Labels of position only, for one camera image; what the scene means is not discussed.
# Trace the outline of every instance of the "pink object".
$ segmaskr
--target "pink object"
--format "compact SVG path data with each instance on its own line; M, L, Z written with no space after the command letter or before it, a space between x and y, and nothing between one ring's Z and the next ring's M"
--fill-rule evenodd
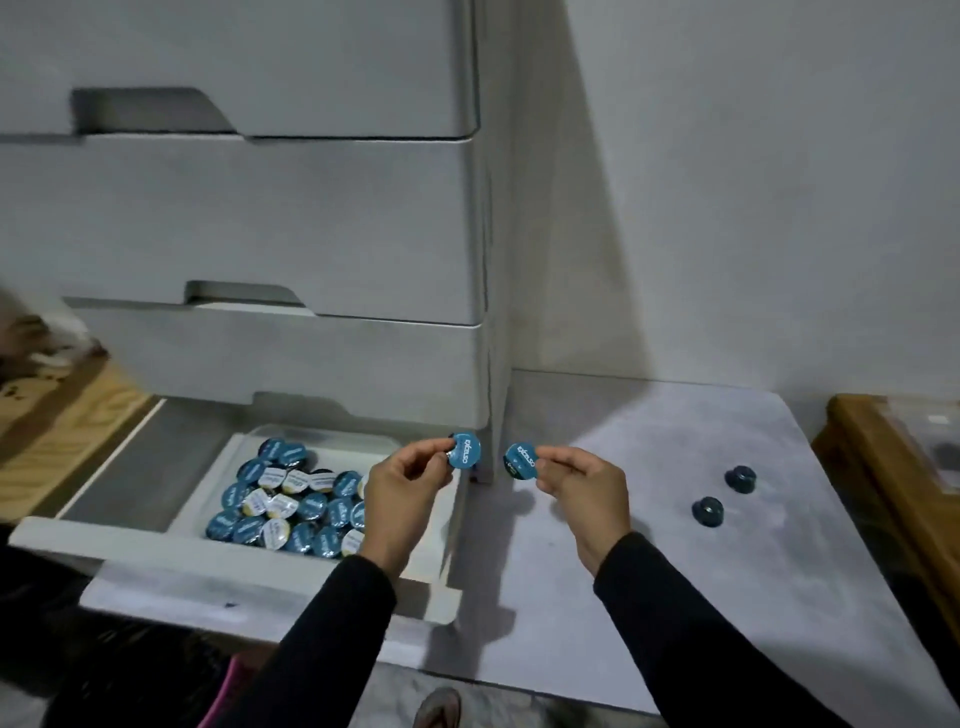
M220 714L225 713L239 694L246 688L256 675L256 670L244 667L235 657L230 658L230 664L227 666L227 674L224 676L224 683L220 686L220 691L210 704L210 710L206 712L204 719L200 721L197 728L211 728Z

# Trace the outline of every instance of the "finger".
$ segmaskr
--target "finger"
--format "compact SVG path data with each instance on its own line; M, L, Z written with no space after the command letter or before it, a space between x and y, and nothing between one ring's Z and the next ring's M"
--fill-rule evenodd
M456 445L451 437L440 437L434 440L418 440L397 450L387 459L393 470L399 470L406 475L418 464L424 463L436 452L447 452Z
M423 469L423 475L417 478L417 482L425 484L434 492L439 491L449 482L450 471L452 470L449 461L446 459L446 454L437 452L430 458Z
M555 463L553 460L537 461L537 487L551 496L555 496L564 480L574 473L566 465Z
M584 475L599 473L607 465L606 460L580 448L555 448L550 445L541 445L537 448L537 457L563 463Z

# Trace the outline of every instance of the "floor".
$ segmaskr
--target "floor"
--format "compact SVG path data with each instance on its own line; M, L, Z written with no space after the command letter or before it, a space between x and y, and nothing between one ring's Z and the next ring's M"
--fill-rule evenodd
M377 665L350 728L409 728L420 702L451 685L463 699L464 728L663 728L656 716L473 685L406 667ZM42 700L0 683L0 728L38 728Z
M38 728L46 703L0 682L0 728Z

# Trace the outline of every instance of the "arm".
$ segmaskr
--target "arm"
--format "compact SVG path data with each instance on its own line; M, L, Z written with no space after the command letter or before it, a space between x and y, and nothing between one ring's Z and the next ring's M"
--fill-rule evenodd
M593 590L672 728L846 726L741 635L655 546L630 527L626 477L576 448L537 448L537 486L566 515Z
M395 606L394 587L380 567L362 556L344 559L219 728L320 717L323 725L347 726Z
M742 725L846 726L750 644L638 533L603 561L593 590L671 726L709 725L729 710Z
M396 607L393 582L423 535L437 492L450 481L452 440L400 449L370 473L366 536L280 642L218 728L319 721L346 726L370 679Z

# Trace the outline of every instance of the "foot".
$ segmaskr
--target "foot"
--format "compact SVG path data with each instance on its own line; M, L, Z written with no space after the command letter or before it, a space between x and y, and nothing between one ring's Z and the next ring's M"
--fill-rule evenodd
M457 728L460 725L460 694L453 688L437 688L420 703L413 728Z

